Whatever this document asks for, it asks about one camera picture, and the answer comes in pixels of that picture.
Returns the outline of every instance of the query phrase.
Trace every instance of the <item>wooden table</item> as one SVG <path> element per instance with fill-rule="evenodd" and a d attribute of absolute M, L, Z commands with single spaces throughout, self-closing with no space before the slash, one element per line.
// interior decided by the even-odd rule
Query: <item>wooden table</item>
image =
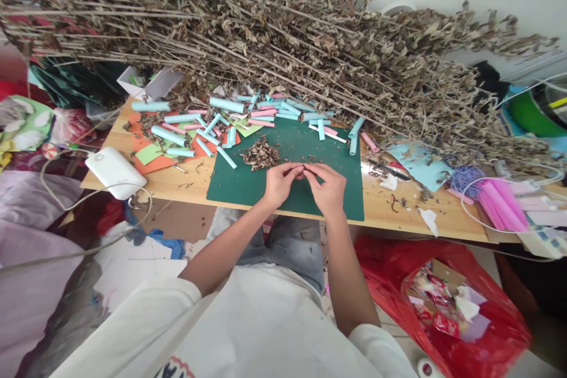
<path fill-rule="evenodd" d="M 122 108 L 104 144 L 104 146 L 113 146 L 127 158 L 129 158 L 132 152 L 132 135 L 125 131 L 122 126 L 128 121 L 128 116 L 132 112 L 131 100 L 129 100 Z M 363 151 L 361 154 L 364 156 L 366 154 L 366 144 L 360 143 L 360 145 Z M 242 210 L 250 209 L 249 206 L 222 203 L 207 199 L 207 190 L 211 173 L 213 172 L 214 162 L 215 157 L 202 157 L 180 164 L 180 167 L 187 171 L 186 174 L 183 174 L 175 167 L 154 171 L 145 176 L 148 179 L 146 189 L 148 189 L 155 198 L 219 207 L 240 208 Z M 368 175 L 368 172 L 371 170 L 370 164 L 361 162 L 360 166 L 362 168 L 365 220 L 349 220 L 349 223 L 432 235 L 415 207 L 418 205 L 420 208 L 433 210 L 437 214 L 436 223 L 440 236 L 489 242 L 483 226 L 469 217 L 462 210 L 459 199 L 448 194 L 445 190 L 438 190 L 434 194 L 435 199 L 429 200 L 426 204 L 418 203 L 420 191 L 418 190 L 416 182 L 400 181 L 397 190 L 392 192 L 379 186 L 380 181 Z M 83 180 L 82 187 L 87 189 L 101 189 L 103 186 L 100 181 L 89 172 Z M 395 209 L 398 212 L 394 212 L 392 210 L 392 194 L 394 194 L 398 200 L 405 198 L 408 202 L 407 207 L 411 208 L 411 211 L 407 211 L 407 209 L 403 208 L 399 203 L 396 203 Z M 476 208 L 472 206 L 469 207 L 469 209 L 471 214 L 478 218 Z M 320 216 L 296 213 L 293 211 L 277 211 L 277 213 L 317 220 L 321 218 Z"/>

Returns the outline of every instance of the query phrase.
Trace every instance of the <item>hand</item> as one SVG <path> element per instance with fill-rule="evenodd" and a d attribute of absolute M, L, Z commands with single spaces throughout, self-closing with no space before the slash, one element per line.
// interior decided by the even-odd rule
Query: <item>hand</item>
<path fill-rule="evenodd" d="M 304 164 L 303 174 L 307 177 L 315 203 L 325 218 L 336 214 L 344 214 L 344 188 L 347 185 L 345 176 L 337 173 L 327 164 Z M 320 184 L 316 176 L 324 180 Z"/>
<path fill-rule="evenodd" d="M 300 162 L 286 162 L 272 167 L 266 173 L 266 193 L 262 197 L 272 211 L 279 208 L 289 196 L 289 190 L 294 179 L 303 179 L 303 164 Z"/>

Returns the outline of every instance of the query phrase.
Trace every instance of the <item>plastic bag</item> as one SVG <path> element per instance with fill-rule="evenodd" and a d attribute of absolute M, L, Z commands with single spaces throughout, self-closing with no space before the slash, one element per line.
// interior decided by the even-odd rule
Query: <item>plastic bag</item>
<path fill-rule="evenodd" d="M 52 143 L 56 145 L 88 143 L 96 136 L 96 131 L 85 136 L 93 124 L 84 109 L 55 108 L 53 112 L 56 119 L 51 133 Z"/>
<path fill-rule="evenodd" d="M 356 253 L 372 298 L 449 377 L 501 377 L 530 346 L 532 335 L 516 306 L 463 245 L 438 240 L 401 242 L 362 236 Z M 491 323 L 467 343 L 437 329 L 427 333 L 406 295 L 414 275 L 433 258 L 467 278 L 487 298 L 480 314 Z"/>

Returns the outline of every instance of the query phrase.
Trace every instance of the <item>green cutting mat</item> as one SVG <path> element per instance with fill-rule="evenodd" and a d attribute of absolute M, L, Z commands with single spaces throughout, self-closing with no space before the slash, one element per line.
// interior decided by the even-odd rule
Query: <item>green cutting mat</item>
<path fill-rule="evenodd" d="M 327 137 L 319 141 L 319 134 L 307 127 L 306 123 L 278 118 L 276 127 L 264 127 L 241 143 L 226 152 L 238 166 L 233 170 L 221 155 L 217 155 L 214 164 L 214 174 L 208 187 L 207 199 L 226 203 L 252 206 L 264 195 L 266 190 L 266 170 L 251 172 L 251 165 L 244 164 L 240 154 L 250 148 L 263 134 L 268 143 L 279 146 L 282 161 L 285 158 L 291 162 L 309 162 L 309 155 L 323 161 L 347 178 L 344 192 L 344 211 L 349 220 L 364 220 L 364 203 L 362 197 L 362 174 L 360 171 L 360 144 L 356 155 L 349 155 L 346 144 Z M 338 136 L 348 140 L 348 130 L 335 128 Z M 307 179 L 295 180 L 291 192 L 280 210 L 296 211 L 297 213 L 321 215 L 315 204 Z"/>

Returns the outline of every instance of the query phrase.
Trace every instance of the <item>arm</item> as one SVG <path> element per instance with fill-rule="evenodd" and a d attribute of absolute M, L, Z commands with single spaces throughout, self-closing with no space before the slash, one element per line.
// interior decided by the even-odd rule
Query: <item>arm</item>
<path fill-rule="evenodd" d="M 315 202 L 327 221 L 329 288 L 338 329 L 348 338 L 359 325 L 380 326 L 380 319 L 354 252 L 343 211 L 347 180 L 326 164 L 304 164 Z M 324 180 L 320 184 L 316 178 Z"/>
<path fill-rule="evenodd" d="M 203 296 L 212 293 L 234 268 L 262 223 L 288 198 L 292 182 L 303 170 L 303 164 L 298 162 L 269 169 L 266 173 L 266 193 L 262 199 L 207 244 L 179 277 L 194 283 Z"/>

